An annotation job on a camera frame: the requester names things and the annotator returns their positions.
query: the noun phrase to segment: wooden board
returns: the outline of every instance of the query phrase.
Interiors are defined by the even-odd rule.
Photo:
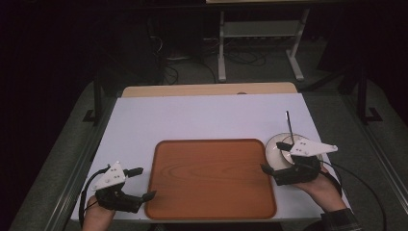
[[[264,219],[276,213],[264,145],[255,139],[162,141],[146,203],[152,219]]]
[[[181,95],[297,93],[293,83],[245,83],[128,87],[122,97],[164,97]]]

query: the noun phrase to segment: metal stand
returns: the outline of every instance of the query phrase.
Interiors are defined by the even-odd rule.
[[[299,46],[300,40],[302,39],[303,30],[304,30],[305,25],[306,25],[306,20],[307,20],[307,16],[309,15],[309,11],[310,11],[310,9],[304,10],[302,18],[300,19],[299,25],[297,27],[297,32],[296,32],[296,35],[295,35],[294,45],[292,47],[292,50],[287,50],[286,51],[289,62],[291,63],[291,67],[292,67],[292,70],[293,70],[293,73],[294,73],[294,77],[296,78],[297,81],[303,81],[304,80],[302,71],[300,70],[300,67],[299,67],[299,64],[297,63],[295,55],[296,55],[297,47]]]
[[[286,53],[296,80],[303,81],[304,77],[295,55],[302,38],[309,11],[309,9],[304,10],[300,20],[249,22],[225,22],[224,12],[221,12],[219,21],[218,80],[221,83],[224,83],[227,80],[224,62],[224,38],[294,37],[294,45],[292,49],[287,50]]]

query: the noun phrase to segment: cable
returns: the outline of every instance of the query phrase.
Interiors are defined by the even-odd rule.
[[[87,190],[88,187],[90,185],[90,182],[99,174],[105,173],[108,169],[110,168],[110,166],[108,165],[106,168],[100,169],[98,171],[96,171],[88,180],[87,184],[85,185],[84,189],[81,192],[81,200],[80,200],[80,204],[79,204],[79,209],[78,209],[78,218],[79,218],[79,222],[81,227],[84,225],[84,213],[85,213],[85,200],[87,199]]]
[[[324,161],[321,161],[321,162],[323,162],[323,163],[325,163],[325,164],[331,166],[333,169],[335,169],[334,167],[340,168],[341,170],[343,170],[343,171],[347,172],[348,174],[354,176],[357,180],[359,180],[361,183],[363,183],[363,185],[365,185],[365,186],[367,187],[367,189],[369,189],[369,191],[373,194],[373,196],[375,197],[375,199],[376,199],[376,201],[377,201],[377,203],[378,203],[378,205],[379,205],[379,207],[380,207],[380,210],[381,210],[381,213],[382,213],[382,218],[383,218],[383,228],[382,228],[382,230],[383,230],[383,231],[386,231],[386,230],[387,230],[387,217],[386,217],[386,214],[385,214],[384,206],[383,206],[383,204],[381,203],[381,201],[380,201],[378,195],[377,195],[377,194],[375,193],[375,191],[369,186],[369,184],[367,184],[367,183],[366,183],[365,181],[363,181],[360,177],[358,177],[356,174],[354,174],[354,173],[351,172],[350,170],[346,169],[345,167],[341,167],[341,166],[336,165],[336,164],[334,164],[334,163],[329,164],[329,163],[324,162]]]

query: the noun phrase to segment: white plastic part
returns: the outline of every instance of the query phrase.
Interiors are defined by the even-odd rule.
[[[102,190],[126,181],[120,162],[114,163],[92,187],[93,191]]]
[[[294,156],[316,156],[318,154],[328,153],[337,151],[338,148],[336,145],[330,145],[322,142],[311,141],[308,139],[299,139],[297,140],[290,153]]]

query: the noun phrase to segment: wooden tray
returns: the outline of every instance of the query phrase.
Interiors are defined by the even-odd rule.
[[[264,145],[254,139],[161,141],[145,206],[152,219],[265,219],[276,213]]]

